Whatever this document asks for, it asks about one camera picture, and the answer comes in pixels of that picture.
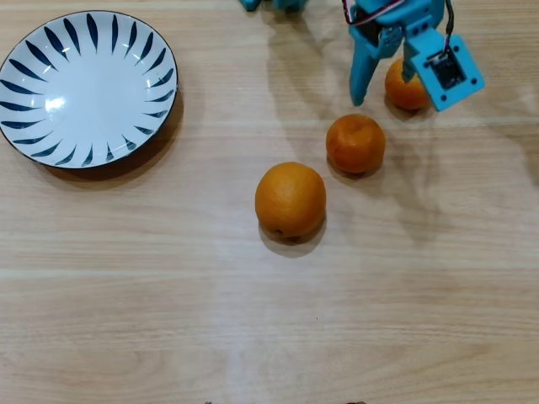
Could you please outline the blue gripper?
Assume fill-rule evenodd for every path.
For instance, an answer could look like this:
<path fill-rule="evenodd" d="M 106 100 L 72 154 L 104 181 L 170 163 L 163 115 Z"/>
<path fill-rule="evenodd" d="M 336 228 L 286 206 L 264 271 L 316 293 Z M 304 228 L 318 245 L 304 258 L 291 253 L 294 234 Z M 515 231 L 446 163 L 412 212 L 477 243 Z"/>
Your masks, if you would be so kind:
<path fill-rule="evenodd" d="M 436 31 L 442 10 L 350 10 L 348 25 L 355 42 L 350 69 L 350 97 L 355 106 L 364 103 L 380 58 L 393 56 L 403 44 L 402 78 L 411 82 L 417 54 L 434 58 L 445 53 L 445 37 Z"/>

